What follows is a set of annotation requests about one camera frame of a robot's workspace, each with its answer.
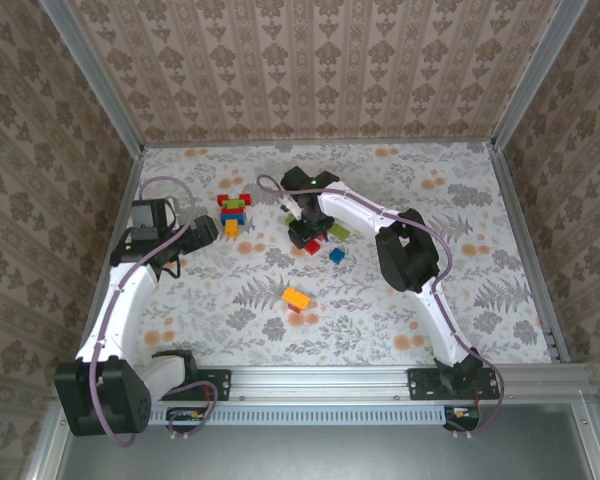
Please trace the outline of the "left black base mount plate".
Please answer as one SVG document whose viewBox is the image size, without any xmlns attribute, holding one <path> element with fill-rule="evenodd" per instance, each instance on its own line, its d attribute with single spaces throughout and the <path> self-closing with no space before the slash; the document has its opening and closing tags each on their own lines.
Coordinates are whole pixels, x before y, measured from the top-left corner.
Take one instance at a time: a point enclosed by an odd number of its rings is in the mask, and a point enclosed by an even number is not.
<svg viewBox="0 0 600 480">
<path fill-rule="evenodd" d="M 227 401 L 230 395 L 232 372 L 229 369 L 202 369 L 193 374 L 187 373 L 185 379 L 179 384 L 179 387 L 199 382 L 207 381 L 212 383 L 218 390 L 218 399 Z M 193 401 L 203 402 L 214 398 L 212 389 L 209 386 L 200 386 L 179 393 L 167 393 L 163 395 L 161 401 Z"/>
</svg>

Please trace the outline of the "multicolour lego brick model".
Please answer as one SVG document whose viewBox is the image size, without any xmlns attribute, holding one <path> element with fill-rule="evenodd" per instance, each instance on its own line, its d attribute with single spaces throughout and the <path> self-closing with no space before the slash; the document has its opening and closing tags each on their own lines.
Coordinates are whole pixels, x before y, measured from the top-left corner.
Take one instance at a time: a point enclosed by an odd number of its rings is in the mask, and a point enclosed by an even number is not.
<svg viewBox="0 0 600 480">
<path fill-rule="evenodd" d="M 251 194 L 241 193 L 235 198 L 220 194 L 216 201 L 220 208 L 220 221 L 225 235 L 230 239 L 237 239 L 248 223 L 246 208 L 253 203 Z"/>
</svg>

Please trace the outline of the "grey metal panel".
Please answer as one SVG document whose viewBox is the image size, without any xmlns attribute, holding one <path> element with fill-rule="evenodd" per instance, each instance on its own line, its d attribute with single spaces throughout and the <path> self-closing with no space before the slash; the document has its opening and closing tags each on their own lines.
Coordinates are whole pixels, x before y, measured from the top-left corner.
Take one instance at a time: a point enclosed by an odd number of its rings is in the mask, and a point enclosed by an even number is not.
<svg viewBox="0 0 600 480">
<path fill-rule="evenodd" d="M 434 426 L 152 427 L 127 449 L 46 419 L 25 480 L 600 480 L 600 412 L 507 406 L 471 437 Z"/>
</svg>

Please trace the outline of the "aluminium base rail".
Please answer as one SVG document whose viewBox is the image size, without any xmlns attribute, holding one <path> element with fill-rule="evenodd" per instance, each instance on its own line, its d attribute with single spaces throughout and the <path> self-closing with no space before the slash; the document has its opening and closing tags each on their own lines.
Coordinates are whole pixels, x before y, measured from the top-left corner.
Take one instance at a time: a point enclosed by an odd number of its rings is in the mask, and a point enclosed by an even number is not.
<svg viewBox="0 0 600 480">
<path fill-rule="evenodd" d="M 404 366 L 231 366 L 226 405 L 406 405 L 413 401 Z M 571 404 L 595 396 L 580 364 L 505 364 L 505 405 Z"/>
</svg>

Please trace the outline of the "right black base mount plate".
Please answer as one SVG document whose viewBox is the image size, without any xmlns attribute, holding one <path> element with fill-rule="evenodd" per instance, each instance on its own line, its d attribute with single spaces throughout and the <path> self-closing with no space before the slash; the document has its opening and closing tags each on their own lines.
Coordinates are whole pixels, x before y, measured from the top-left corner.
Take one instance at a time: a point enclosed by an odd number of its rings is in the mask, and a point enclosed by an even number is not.
<svg viewBox="0 0 600 480">
<path fill-rule="evenodd" d="M 444 378 L 435 368 L 412 368 L 407 371 L 410 398 L 424 400 L 497 400 L 500 389 L 492 369 L 481 368 L 467 378 Z"/>
</svg>

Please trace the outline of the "aluminium table back rail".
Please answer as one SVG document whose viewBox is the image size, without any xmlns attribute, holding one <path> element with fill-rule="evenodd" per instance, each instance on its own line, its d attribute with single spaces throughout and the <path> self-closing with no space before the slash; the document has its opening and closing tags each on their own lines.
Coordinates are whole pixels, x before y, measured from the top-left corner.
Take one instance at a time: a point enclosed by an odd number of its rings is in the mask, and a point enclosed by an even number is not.
<svg viewBox="0 0 600 480">
<path fill-rule="evenodd" d="M 274 146 L 274 147 L 293 147 L 300 145 L 338 145 L 338 144 L 452 144 L 452 143 L 487 143 L 493 144 L 489 137 L 430 137 L 430 138 L 399 138 L 399 137 L 381 137 L 381 138 L 320 138 L 320 139 L 276 139 L 276 140 L 237 140 L 237 141 L 194 141 L 194 142 L 168 142 L 168 143 L 146 143 L 143 151 L 150 149 L 169 149 L 169 148 L 214 148 L 214 147 L 256 147 L 256 146 Z"/>
</svg>

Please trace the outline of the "aluminium frame post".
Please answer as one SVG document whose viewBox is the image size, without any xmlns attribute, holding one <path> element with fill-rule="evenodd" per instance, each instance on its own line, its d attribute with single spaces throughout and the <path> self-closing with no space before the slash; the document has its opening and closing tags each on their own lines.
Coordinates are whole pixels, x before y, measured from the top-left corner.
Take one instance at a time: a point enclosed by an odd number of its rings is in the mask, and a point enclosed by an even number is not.
<svg viewBox="0 0 600 480">
<path fill-rule="evenodd" d="M 140 158 L 144 141 L 129 109 L 107 73 L 104 61 L 67 0 L 40 0 L 101 107 L 132 157 Z"/>
<path fill-rule="evenodd" d="M 513 136 L 587 2 L 560 0 L 491 136 L 496 151 L 503 150 Z"/>
</svg>

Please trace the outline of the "black connector board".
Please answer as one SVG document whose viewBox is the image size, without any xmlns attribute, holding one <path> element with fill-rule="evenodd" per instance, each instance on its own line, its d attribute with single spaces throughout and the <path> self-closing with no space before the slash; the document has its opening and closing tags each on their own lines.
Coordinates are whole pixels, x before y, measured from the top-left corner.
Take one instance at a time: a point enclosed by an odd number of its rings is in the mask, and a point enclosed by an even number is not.
<svg viewBox="0 0 600 480">
<path fill-rule="evenodd" d="M 445 406 L 444 416 L 443 427 L 451 432 L 472 432 L 480 422 L 480 410 L 476 406 Z"/>
<path fill-rule="evenodd" d="M 167 427 L 181 434 L 193 431 L 205 417 L 206 407 L 168 408 L 165 414 Z"/>
</svg>

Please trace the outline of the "orange yellow lego brick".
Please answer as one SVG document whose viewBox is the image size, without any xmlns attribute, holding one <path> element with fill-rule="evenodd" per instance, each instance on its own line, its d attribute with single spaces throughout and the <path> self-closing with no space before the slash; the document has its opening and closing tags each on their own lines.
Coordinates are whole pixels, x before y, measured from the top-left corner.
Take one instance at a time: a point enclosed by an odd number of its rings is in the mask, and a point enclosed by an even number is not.
<svg viewBox="0 0 600 480">
<path fill-rule="evenodd" d="M 281 299 L 288 306 L 297 310 L 305 310 L 311 301 L 309 296 L 291 287 L 287 287 L 284 290 Z"/>
</svg>

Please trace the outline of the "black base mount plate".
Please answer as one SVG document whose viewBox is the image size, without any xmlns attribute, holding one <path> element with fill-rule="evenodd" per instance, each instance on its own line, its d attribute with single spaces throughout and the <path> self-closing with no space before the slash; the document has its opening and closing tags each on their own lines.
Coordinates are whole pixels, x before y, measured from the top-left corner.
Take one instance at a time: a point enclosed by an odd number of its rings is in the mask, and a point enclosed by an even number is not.
<svg viewBox="0 0 600 480">
<path fill-rule="evenodd" d="M 407 371 L 410 398 L 424 400 L 497 400 L 500 389 L 492 369 L 481 368 L 467 378 L 444 378 L 435 368 L 412 368 Z"/>
<path fill-rule="evenodd" d="M 187 373 L 185 379 L 179 384 L 179 387 L 199 382 L 207 381 L 212 383 L 218 390 L 218 399 L 227 401 L 230 395 L 232 372 L 229 369 L 202 369 L 193 374 Z M 163 395 L 161 401 L 193 401 L 203 402 L 214 398 L 212 389 L 209 386 L 200 386 L 179 393 L 167 393 Z"/>
</svg>

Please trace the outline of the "floral printed table cover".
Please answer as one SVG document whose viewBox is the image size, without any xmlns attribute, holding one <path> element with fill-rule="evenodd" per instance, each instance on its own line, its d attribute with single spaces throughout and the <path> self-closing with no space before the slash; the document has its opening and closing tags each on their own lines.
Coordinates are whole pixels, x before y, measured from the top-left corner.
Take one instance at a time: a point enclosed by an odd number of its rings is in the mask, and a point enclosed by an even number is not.
<svg viewBox="0 0 600 480">
<path fill-rule="evenodd" d="M 141 314 L 140 359 L 171 348 L 203 366 L 429 364 L 418 301 L 384 280 L 374 238 L 352 231 L 310 255 L 290 241 L 270 184 L 299 166 L 329 171 L 358 194 L 417 210 L 440 234 L 441 287 L 467 340 L 496 364 L 551 359 L 486 143 L 338 144 L 150 149 L 141 180 L 149 198 L 173 197 L 181 218 L 217 217 L 220 194 L 250 193 L 237 239 L 216 241 L 163 275 Z M 329 259 L 345 252 L 340 264 Z M 311 298 L 303 313 L 287 287 Z"/>
</svg>

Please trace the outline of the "aluminium table side rail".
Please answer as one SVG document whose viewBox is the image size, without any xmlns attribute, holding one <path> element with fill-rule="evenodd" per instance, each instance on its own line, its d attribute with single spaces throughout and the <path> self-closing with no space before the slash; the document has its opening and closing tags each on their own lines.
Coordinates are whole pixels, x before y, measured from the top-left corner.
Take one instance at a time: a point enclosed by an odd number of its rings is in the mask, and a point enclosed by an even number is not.
<svg viewBox="0 0 600 480">
<path fill-rule="evenodd" d="M 85 323 L 85 328 L 78 349 L 81 349 L 88 342 L 96 320 L 98 319 L 100 309 L 104 303 L 109 285 L 110 255 L 113 252 L 115 246 L 117 245 L 117 242 L 119 241 L 124 229 L 126 228 L 131 211 L 131 205 L 140 184 L 140 177 L 143 168 L 143 156 L 144 149 L 141 148 L 140 153 L 133 157 L 131 169 L 129 171 L 129 177 L 125 185 L 125 189 L 121 198 L 114 225 L 112 227 L 111 238 L 102 263 L 98 283 L 96 285 L 91 307 L 89 309 L 88 317 Z"/>
<path fill-rule="evenodd" d="M 555 362 L 570 363 L 571 358 L 564 335 L 546 286 L 506 158 L 504 153 L 491 143 L 488 143 L 487 147 L 551 358 Z"/>
</svg>

